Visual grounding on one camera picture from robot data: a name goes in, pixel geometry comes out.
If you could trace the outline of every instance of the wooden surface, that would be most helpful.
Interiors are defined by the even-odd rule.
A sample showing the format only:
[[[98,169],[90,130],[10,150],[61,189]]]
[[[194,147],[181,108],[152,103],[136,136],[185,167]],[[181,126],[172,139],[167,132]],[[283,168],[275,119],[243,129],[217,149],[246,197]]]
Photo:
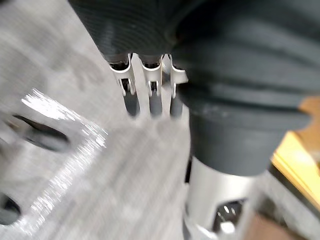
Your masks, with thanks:
[[[320,97],[309,97],[303,101],[300,109],[312,116],[310,124],[301,130],[296,131],[299,139],[312,156],[312,158],[320,162]]]
[[[319,168],[296,133],[287,133],[272,163],[320,211]]]

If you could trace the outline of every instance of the silver metal part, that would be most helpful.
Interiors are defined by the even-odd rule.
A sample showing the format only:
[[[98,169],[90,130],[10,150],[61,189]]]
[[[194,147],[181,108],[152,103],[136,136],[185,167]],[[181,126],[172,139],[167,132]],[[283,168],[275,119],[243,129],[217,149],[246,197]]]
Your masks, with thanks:
[[[171,83],[171,96],[174,99],[176,97],[177,84],[184,84],[188,82],[188,77],[185,70],[178,69],[174,66],[172,56],[171,60],[171,70],[170,70],[170,83]]]
[[[148,88],[149,97],[152,96],[152,92],[154,91],[154,89],[152,89],[153,83],[155,83],[156,95],[160,96],[161,95],[161,86],[162,86],[162,58],[160,60],[160,64],[157,67],[148,68],[148,67],[144,66],[142,63],[142,69],[143,69],[145,83]]]
[[[116,70],[110,66],[110,69],[112,70],[113,75],[117,80],[117,83],[121,87],[123,96],[127,94],[128,90],[130,91],[131,95],[134,95],[136,93],[136,81],[130,56],[128,56],[128,63],[128,67],[124,70]],[[127,81],[128,89],[125,88],[124,81]]]
[[[235,234],[254,181],[216,171],[194,157],[184,214],[190,239],[220,240]]]

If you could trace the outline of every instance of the metal prong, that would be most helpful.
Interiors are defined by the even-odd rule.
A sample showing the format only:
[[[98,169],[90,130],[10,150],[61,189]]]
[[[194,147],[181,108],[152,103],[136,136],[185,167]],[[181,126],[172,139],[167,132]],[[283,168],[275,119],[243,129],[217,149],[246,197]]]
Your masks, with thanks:
[[[186,71],[178,69],[173,64],[173,59],[169,56],[171,60],[170,69],[170,83],[171,83],[171,103],[170,103],[170,115],[172,117],[180,117],[182,114],[183,103],[178,99],[177,96],[177,85],[188,82]]]
[[[150,113],[153,116],[159,116],[162,113],[162,57],[157,62],[141,61],[141,63],[145,83],[148,88]]]
[[[134,70],[131,64],[131,55],[129,54],[128,58],[121,63],[111,63],[110,69],[121,87],[127,112],[133,117],[136,116],[140,112],[140,105],[136,91]]]

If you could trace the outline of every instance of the yellow object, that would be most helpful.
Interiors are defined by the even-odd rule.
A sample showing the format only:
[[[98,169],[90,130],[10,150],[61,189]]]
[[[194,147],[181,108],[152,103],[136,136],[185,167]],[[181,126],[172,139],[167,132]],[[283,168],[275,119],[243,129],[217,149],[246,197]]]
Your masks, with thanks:
[[[296,133],[286,134],[272,163],[320,211],[319,168]]]

